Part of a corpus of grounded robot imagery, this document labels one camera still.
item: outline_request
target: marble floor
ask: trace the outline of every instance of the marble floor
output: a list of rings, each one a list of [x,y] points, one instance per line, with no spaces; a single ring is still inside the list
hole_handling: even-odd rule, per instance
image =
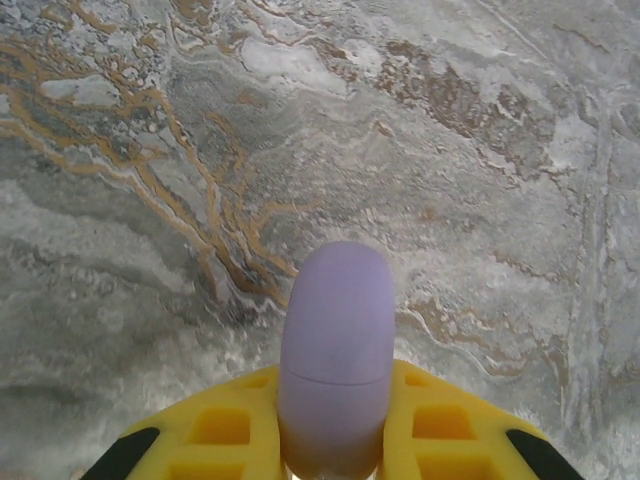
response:
[[[638,0],[0,0],[0,478],[277,361],[296,268],[397,356],[640,476]]]

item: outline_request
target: black rubber edge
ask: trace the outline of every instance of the black rubber edge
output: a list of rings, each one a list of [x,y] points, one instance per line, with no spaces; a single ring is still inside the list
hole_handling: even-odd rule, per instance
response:
[[[546,440],[518,429],[507,437],[540,480],[585,480]]]
[[[119,438],[81,480],[125,480],[158,435],[160,430],[150,427]]]

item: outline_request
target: square hole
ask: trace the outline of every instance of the square hole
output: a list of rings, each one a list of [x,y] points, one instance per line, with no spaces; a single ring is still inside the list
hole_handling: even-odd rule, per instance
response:
[[[428,387],[429,381],[419,373],[407,373],[404,376],[404,383],[410,387]]]
[[[169,480],[242,480],[244,465],[172,465]]]
[[[246,445],[251,440],[251,414],[242,408],[209,408],[196,418],[187,443]]]
[[[413,438],[475,440],[469,415],[457,405],[418,408],[413,415]]]
[[[264,388],[269,384],[268,377],[256,377],[243,383],[242,388]]]
[[[422,480],[504,480],[491,459],[479,455],[424,455],[417,460]]]

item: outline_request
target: gray marble surface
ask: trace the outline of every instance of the gray marble surface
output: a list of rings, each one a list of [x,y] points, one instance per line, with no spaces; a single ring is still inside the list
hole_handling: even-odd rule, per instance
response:
[[[0,0],[0,478],[277,360],[384,252],[397,355],[640,476],[638,0]]]

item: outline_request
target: lavender rounded object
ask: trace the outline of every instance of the lavender rounded object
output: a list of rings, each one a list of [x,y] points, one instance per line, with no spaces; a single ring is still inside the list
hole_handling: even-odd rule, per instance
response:
[[[382,454],[395,337],[390,268],[375,250],[335,242],[296,278],[282,338],[282,453],[301,478],[366,478]]]

